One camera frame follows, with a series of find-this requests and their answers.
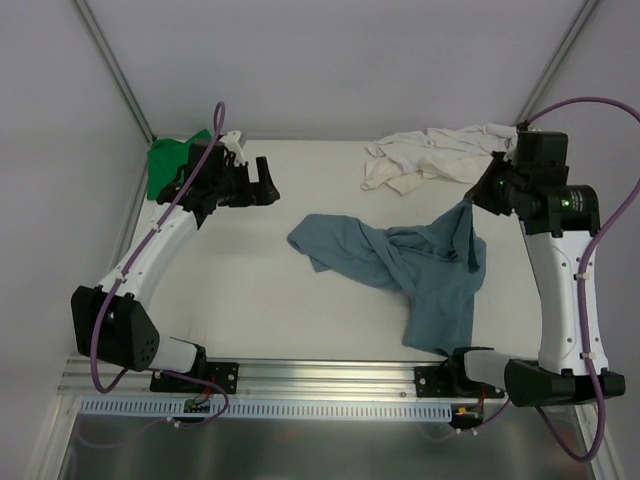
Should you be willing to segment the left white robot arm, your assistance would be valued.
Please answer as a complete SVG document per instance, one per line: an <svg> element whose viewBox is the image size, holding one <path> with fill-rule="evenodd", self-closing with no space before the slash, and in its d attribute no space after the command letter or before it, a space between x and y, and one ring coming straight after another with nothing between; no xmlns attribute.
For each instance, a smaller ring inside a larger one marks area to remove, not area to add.
<svg viewBox="0 0 640 480"><path fill-rule="evenodd" d="M269 206L280 198L268 160L255 160L251 181L242 148L229 138L197 140L185 164L160 190L142 236L95 287L80 286L71 297L78 352L90 361L94 388L108 394L98 364L156 374L154 392L194 392L214 382L205 347L163 335L147 309L155 289L184 244L219 207Z"/></svg>

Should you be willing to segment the blue t shirt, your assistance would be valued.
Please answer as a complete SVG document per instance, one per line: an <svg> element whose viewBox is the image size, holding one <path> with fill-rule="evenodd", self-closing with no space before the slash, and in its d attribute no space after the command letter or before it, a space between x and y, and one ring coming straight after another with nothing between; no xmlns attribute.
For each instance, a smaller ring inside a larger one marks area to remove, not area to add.
<svg viewBox="0 0 640 480"><path fill-rule="evenodd" d="M406 347L451 355L472 341L475 296L486 276L486 243L461 201L427 225L374 228L345 215L310 214L287 236L316 272L404 294Z"/></svg>

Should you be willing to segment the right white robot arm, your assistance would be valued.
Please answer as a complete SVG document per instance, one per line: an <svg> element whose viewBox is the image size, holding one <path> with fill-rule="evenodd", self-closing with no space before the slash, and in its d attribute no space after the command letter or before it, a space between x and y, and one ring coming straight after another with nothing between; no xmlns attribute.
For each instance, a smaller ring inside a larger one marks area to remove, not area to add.
<svg viewBox="0 0 640 480"><path fill-rule="evenodd" d="M513 152L495 152L466 200L495 215L514 214L541 308L541 341L534 359L488 347L458 348L446 382L466 397L483 387L506 393L518 407L580 405L626 391L610 369L599 331L593 245L600 233L595 190L567 182L568 137L521 130Z"/></svg>

